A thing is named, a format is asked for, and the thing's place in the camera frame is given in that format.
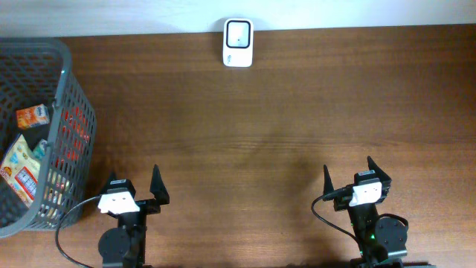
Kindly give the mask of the yellow snack bag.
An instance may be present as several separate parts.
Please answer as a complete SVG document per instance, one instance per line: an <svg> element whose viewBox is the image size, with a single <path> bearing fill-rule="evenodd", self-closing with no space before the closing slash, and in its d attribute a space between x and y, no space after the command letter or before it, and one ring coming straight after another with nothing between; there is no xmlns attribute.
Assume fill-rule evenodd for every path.
<svg viewBox="0 0 476 268"><path fill-rule="evenodd" d="M24 136L18 134L2 159L1 178L28 208L36 196L40 167Z"/></svg>

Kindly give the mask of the green tissue pack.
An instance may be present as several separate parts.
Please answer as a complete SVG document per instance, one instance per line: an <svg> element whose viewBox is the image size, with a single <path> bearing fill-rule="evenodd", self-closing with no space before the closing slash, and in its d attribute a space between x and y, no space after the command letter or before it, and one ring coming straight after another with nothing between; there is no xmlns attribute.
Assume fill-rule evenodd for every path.
<svg viewBox="0 0 476 268"><path fill-rule="evenodd" d="M47 145L48 142L45 139L41 139L33 149L33 156L39 161L45 157Z"/></svg>

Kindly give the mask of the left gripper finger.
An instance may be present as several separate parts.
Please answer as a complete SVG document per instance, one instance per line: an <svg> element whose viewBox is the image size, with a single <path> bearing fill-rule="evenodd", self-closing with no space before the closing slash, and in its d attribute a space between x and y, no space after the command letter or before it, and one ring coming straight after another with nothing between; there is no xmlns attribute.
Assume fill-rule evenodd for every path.
<svg viewBox="0 0 476 268"><path fill-rule="evenodd" d="M149 192L152 193L159 205L168 205L170 203L170 195L168 194L157 165L154 165L152 169Z"/></svg>
<svg viewBox="0 0 476 268"><path fill-rule="evenodd" d="M104 195L107 193L107 191L112 187L111 186L111 182L112 181L115 181L117 179L117 176L116 176L116 173L114 171L112 171L110 174L109 174L109 177L108 179L106 180L104 186L101 188L100 190L100 195Z"/></svg>

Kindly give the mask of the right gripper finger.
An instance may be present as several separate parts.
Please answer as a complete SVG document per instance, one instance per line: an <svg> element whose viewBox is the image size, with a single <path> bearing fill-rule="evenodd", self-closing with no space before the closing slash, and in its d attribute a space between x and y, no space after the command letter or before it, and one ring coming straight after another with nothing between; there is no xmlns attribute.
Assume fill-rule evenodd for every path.
<svg viewBox="0 0 476 268"><path fill-rule="evenodd" d="M368 156L367 163L370 170L374 170L381 182L391 182L391 178Z"/></svg>
<svg viewBox="0 0 476 268"><path fill-rule="evenodd" d="M332 179L329 174L328 167L326 165L323 166L324 169L324 189L323 189L323 195L329 195L334 191L334 187L332 184Z"/></svg>

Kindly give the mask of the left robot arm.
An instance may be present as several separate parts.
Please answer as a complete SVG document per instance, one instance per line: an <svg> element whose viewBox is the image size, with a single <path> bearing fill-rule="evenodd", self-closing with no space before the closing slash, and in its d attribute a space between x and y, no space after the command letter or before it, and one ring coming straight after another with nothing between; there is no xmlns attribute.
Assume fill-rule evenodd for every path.
<svg viewBox="0 0 476 268"><path fill-rule="evenodd" d="M149 192L153 198L136 200L131 180L110 174L97 207L102 214L115 218L118 225L107 230L98 242L103 267L145 266L147 217L159 214L161 207L170 203L157 165L152 169Z"/></svg>

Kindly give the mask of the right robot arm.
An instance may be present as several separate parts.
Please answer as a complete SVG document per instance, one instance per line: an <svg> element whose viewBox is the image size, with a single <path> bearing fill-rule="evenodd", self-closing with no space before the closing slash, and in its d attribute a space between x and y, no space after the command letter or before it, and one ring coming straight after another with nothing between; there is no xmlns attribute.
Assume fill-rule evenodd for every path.
<svg viewBox="0 0 476 268"><path fill-rule="evenodd" d="M324 167L322 200L332 201L335 211L346 211L357 243L360 258L351 267L402 267L408 253L408 221L395 214L379 214L376 206L388 196L392 179L367 157L368 170L354 175L353 183L335 189L327 167Z"/></svg>

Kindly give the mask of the red snack bag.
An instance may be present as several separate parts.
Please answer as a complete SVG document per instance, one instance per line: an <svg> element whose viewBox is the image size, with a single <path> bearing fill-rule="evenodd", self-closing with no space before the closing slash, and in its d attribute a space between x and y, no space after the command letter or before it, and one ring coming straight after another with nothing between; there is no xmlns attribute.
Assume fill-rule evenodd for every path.
<svg viewBox="0 0 476 268"><path fill-rule="evenodd" d="M59 153L55 161L56 168L67 166L66 161L78 163L90 141L87 132L89 121L81 108L78 106L70 108L62 112L61 117L64 123L59 129L61 140L57 142Z"/></svg>

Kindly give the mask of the orange small carton box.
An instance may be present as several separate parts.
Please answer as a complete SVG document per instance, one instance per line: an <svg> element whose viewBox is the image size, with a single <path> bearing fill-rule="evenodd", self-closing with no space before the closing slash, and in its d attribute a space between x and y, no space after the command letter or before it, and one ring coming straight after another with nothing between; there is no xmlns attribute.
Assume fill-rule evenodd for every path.
<svg viewBox="0 0 476 268"><path fill-rule="evenodd" d="M17 127L21 130L27 130L34 127L40 127L50 123L48 108L44 104L31 106L16 111Z"/></svg>

